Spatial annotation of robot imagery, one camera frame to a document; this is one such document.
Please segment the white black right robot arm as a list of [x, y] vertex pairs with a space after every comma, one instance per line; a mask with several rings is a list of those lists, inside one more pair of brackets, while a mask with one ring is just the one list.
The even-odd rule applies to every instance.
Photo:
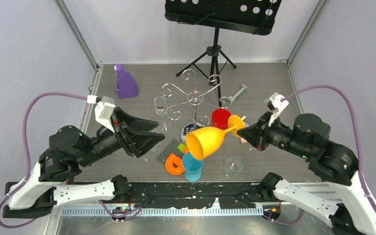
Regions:
[[364, 193], [358, 159], [348, 147], [329, 139], [330, 126], [315, 114], [301, 114], [292, 128], [279, 119], [270, 123], [266, 112], [258, 122], [238, 130], [258, 151], [272, 145], [303, 158], [322, 181], [340, 197], [339, 203], [312, 195], [273, 172], [257, 187], [266, 201], [279, 199], [308, 212], [328, 225], [336, 235], [376, 235], [376, 211]]

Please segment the clear wine glass near edge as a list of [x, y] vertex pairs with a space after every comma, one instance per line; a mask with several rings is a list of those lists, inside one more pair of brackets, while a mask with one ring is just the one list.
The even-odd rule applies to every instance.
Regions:
[[229, 157], [224, 166], [223, 171], [226, 177], [233, 178], [237, 176], [243, 168], [243, 161], [238, 156]]

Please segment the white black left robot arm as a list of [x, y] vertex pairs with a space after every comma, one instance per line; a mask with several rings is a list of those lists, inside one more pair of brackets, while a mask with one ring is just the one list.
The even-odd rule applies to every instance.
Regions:
[[112, 129], [102, 126], [94, 137], [71, 125], [51, 135], [48, 149], [39, 157], [26, 184], [22, 188], [14, 182], [6, 184], [10, 199], [2, 216], [35, 219], [69, 204], [94, 200], [129, 202], [130, 187], [122, 175], [93, 184], [72, 183], [83, 167], [118, 150], [139, 158], [165, 139], [164, 134], [155, 132], [158, 122], [131, 116], [119, 107], [114, 109], [111, 121]]

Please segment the clear wine glass with label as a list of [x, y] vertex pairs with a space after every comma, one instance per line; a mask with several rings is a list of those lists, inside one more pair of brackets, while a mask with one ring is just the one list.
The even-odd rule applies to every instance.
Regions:
[[168, 117], [168, 103], [164, 96], [154, 98], [154, 110], [161, 117], [162, 131], [168, 131], [170, 128]]

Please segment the chrome wine glass rack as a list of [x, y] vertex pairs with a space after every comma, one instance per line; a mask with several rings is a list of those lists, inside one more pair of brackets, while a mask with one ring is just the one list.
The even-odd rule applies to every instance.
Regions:
[[162, 92], [162, 96], [171, 97], [172, 96], [172, 89], [175, 89], [176, 91], [185, 95], [186, 98], [187, 98], [186, 101], [183, 101], [179, 104], [174, 104], [174, 105], [168, 106], [167, 117], [170, 120], [179, 120], [182, 117], [182, 113], [180, 111], [178, 111], [176, 108], [178, 108], [182, 105], [185, 105], [185, 104], [191, 105], [193, 107], [192, 121], [190, 121], [188, 124], [186, 124], [182, 128], [181, 133], [180, 133], [180, 139], [181, 139], [182, 143], [185, 144], [186, 143], [186, 136], [189, 132], [211, 125], [211, 118], [210, 117], [208, 117], [208, 116], [201, 116], [200, 118], [197, 117], [198, 116], [198, 107], [202, 104], [206, 104], [206, 105], [209, 105], [209, 106], [217, 108], [217, 109], [219, 108], [216, 105], [212, 105], [212, 104], [206, 102], [204, 100], [204, 98], [207, 94], [210, 94], [212, 91], [220, 88], [221, 83], [217, 81], [217, 79], [220, 78], [220, 76], [217, 75], [217, 74], [212, 74], [208, 77], [208, 81], [209, 82], [216, 82], [216, 85], [214, 87], [208, 89], [205, 92], [201, 92], [197, 89], [197, 73], [196, 73], [196, 71], [194, 71], [192, 69], [186, 69], [182, 72], [181, 76], [182, 76], [182, 79], [185, 80], [185, 81], [188, 81], [188, 80], [190, 80], [191, 77], [193, 77], [194, 87], [191, 91], [184, 91], [183, 89], [179, 88], [177, 85], [175, 85], [173, 83], [165, 83], [161, 87], [161, 92]]

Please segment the lime green building brick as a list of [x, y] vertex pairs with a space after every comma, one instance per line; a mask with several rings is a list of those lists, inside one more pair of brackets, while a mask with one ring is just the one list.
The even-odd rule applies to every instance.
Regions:
[[177, 146], [178, 150], [182, 153], [187, 153], [189, 152], [189, 149], [188, 147], [184, 144], [184, 143], [180, 143], [178, 146]]

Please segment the purple plastic stand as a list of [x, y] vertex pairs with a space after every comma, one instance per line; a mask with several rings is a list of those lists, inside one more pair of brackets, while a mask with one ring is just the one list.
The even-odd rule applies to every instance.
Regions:
[[122, 64], [116, 64], [114, 70], [117, 76], [116, 92], [119, 99], [134, 98], [139, 95], [139, 87], [134, 77]]

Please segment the yellow plastic wine glass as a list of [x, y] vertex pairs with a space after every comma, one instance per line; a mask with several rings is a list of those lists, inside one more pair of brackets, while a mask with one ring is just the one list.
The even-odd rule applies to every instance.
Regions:
[[228, 119], [228, 128], [225, 130], [210, 126], [189, 132], [186, 135], [186, 143], [190, 153], [197, 160], [204, 160], [221, 147], [228, 133], [240, 137], [237, 131], [246, 127], [241, 118], [231, 115]]

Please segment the blue plastic wine glass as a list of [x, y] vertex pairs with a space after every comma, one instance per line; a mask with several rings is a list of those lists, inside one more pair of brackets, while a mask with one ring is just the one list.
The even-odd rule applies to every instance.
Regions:
[[196, 182], [202, 175], [203, 160], [197, 160], [190, 152], [184, 154], [182, 158], [184, 176], [190, 182]]

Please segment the black music stand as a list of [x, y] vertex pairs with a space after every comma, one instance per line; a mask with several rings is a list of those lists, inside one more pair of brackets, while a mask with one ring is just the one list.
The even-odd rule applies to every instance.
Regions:
[[272, 32], [282, 0], [167, 0], [165, 18], [184, 25], [207, 26], [214, 29], [213, 43], [206, 51], [176, 73], [176, 76], [196, 67], [205, 56], [211, 57], [209, 74], [203, 74], [217, 89], [219, 107], [223, 106], [218, 57], [222, 55], [234, 69], [236, 64], [222, 51], [218, 43], [220, 30], [231, 30], [252, 35], [267, 36]]

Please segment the grey studded building plate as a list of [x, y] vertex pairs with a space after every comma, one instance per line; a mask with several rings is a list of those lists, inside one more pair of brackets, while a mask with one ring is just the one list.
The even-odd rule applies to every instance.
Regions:
[[156, 157], [156, 160], [159, 161], [162, 164], [165, 164], [167, 158], [171, 154], [175, 154], [177, 157], [180, 157], [182, 152], [178, 149], [180, 142], [176, 139], [173, 139], [162, 152], [159, 153], [159, 155]]

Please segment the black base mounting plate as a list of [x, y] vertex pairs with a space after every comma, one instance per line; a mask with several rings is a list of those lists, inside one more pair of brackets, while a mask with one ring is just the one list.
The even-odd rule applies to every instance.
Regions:
[[215, 201], [222, 209], [250, 209], [279, 201], [251, 182], [134, 182], [129, 189], [131, 202], [144, 209], [208, 209]]

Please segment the red plastic wine glass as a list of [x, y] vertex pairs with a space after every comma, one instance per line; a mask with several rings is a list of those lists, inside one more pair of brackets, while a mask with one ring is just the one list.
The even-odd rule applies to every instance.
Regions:
[[226, 109], [217, 109], [211, 115], [213, 127], [225, 130], [228, 128], [228, 119], [232, 114]]

